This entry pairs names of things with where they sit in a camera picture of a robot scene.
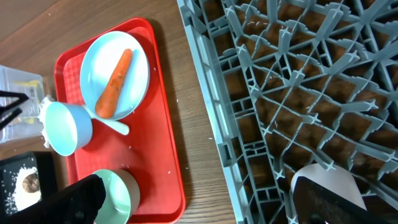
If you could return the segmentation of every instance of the plate rim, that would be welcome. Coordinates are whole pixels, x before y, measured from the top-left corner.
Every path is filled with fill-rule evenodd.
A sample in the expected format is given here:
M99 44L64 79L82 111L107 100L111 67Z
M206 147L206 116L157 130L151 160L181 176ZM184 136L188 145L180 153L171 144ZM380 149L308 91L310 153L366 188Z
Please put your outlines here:
M86 95L86 94L83 94L83 90L82 90L82 88L81 88L81 82L82 82L82 75L81 75L81 74L82 74L82 71L83 71L83 66L84 66L84 64L87 63L87 61L88 61L88 59L87 59L88 52L89 52L90 50L93 49L93 46L94 46L97 42L99 42L101 38L104 38L104 36L111 35L111 34L124 35L124 36L126 36L126 37L128 37L128 38L131 38L131 39L135 40L135 41L138 43L139 48L141 48L142 52L144 53L145 60L146 60L146 62L147 62L147 74L146 74L147 79L146 79L145 91L143 91L143 94L142 94L142 96L140 97L140 100L138 101L137 105L136 105L135 107L131 108L131 110L130 110L126 115L121 116L120 118L114 118L114 115L113 115L111 118L108 118L108 119L107 119L107 120L110 120L110 121L117 121L117 120L120 120L120 119L123 119L123 118L129 116L135 109L137 109L137 107L138 107L138 106L142 103L142 101L144 100L144 98L145 98L145 96L146 96L146 93L147 93L147 91L148 91L149 82L150 82L150 66L149 66L148 57L147 57L147 55L146 55L146 53L145 53L145 51L144 51L144 48L143 48L142 45L139 43L139 41L138 41L135 37L133 37L131 34L129 34L129 33L127 33L127 32L123 32L123 31L115 30L115 31L110 31L110 32L107 32L107 33L104 33L104 34L100 35L100 36L99 36L96 40L94 40L94 42L88 47L87 51L85 52L85 56L83 57L83 61L81 62L81 66L80 66L79 85L80 85L81 96L82 96L82 98L83 98L83 101L84 101L85 105L87 105L87 104L86 104L86 99L85 99L85 95ZM97 116L95 110L92 111L92 110L90 109L89 106L87 106L87 108L88 108L93 114L95 114L95 116Z

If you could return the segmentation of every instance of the tray rim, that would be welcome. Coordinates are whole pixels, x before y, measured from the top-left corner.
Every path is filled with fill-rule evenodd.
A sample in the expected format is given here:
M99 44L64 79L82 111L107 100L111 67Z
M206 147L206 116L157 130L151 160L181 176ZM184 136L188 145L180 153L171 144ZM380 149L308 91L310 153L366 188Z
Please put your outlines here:
M94 42L98 37L100 37L101 35L103 35L107 32L116 31L116 30L125 32L124 30L121 30L121 29L130 23L134 23L134 21L140 21L141 23L144 23L146 27L148 27L147 30L149 31L149 34L150 34L150 37L152 39L152 43L154 46L156 65L157 65L158 74L159 74L160 87L162 90L162 97L163 97L164 107L165 107L165 111L166 111L167 124L169 127L169 135L170 135L170 140L171 140L172 148L173 148L173 156L174 156L175 166L176 166L176 170L177 170L178 185L180 187L180 193L181 193L181 204L180 204L181 212L176 217L176 219L171 222L171 223L175 223L178 220L180 220L182 215L184 214L184 211L186 209L186 198L185 198L185 191L183 188L183 180L182 180L182 175L181 175L180 163L178 160L177 147L175 145L174 132L173 132L170 111L169 111L169 104L167 101L167 95L166 95L166 91L165 91L165 87L164 87L163 72L162 72L162 67L160 66L158 46L157 46L157 42L156 42L156 38L155 38L155 34L154 34L154 29L153 29L152 25L150 24L150 22L142 17L133 17L131 19L128 19L128 20L116 25L115 27L112 27L112 28L72 47L71 49L65 51L64 53L62 53L58 57L58 59L55 61L55 67L54 67L54 72L53 72L55 91L57 94L57 101L67 102L67 99L65 96L65 94L66 94L65 82L63 79L63 75L62 75L63 71L60 68L63 68L72 57L76 57L77 55L82 54L82 52L80 52L78 54L76 54L75 52L79 51L79 49L82 45L86 45L86 44ZM72 172L71 169L76 169L75 153L73 153L70 156L65 157L65 159L66 159L66 165L67 165L68 181L69 181L69 184L73 184L76 181L78 181L78 178L75 176L75 174L71 173Z

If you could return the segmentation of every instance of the white spoon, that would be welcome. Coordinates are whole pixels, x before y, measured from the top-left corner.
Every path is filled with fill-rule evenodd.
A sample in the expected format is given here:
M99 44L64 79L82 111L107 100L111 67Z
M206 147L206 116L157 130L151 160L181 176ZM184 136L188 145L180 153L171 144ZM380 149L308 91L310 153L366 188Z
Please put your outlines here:
M98 117L97 115L95 115L93 112L91 112L86 105L82 106L87 113L90 115L91 118L93 119L97 119L98 121L101 121L102 123L104 123L105 125L107 125L108 127L112 128L113 130L119 132L122 135L128 135L130 132L130 128L129 126L119 122L119 121L110 121L107 119L103 119Z

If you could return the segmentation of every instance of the white plate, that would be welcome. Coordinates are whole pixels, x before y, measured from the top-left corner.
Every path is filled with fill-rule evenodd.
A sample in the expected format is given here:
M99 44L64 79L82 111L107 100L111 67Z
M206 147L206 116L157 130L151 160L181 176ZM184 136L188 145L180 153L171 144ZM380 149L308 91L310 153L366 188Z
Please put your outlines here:
M95 104L125 49L132 50L132 61L111 120L122 119L134 111L144 99L149 84L149 65L139 42L131 35L108 32L96 39L83 59L80 90L88 109L95 114Z

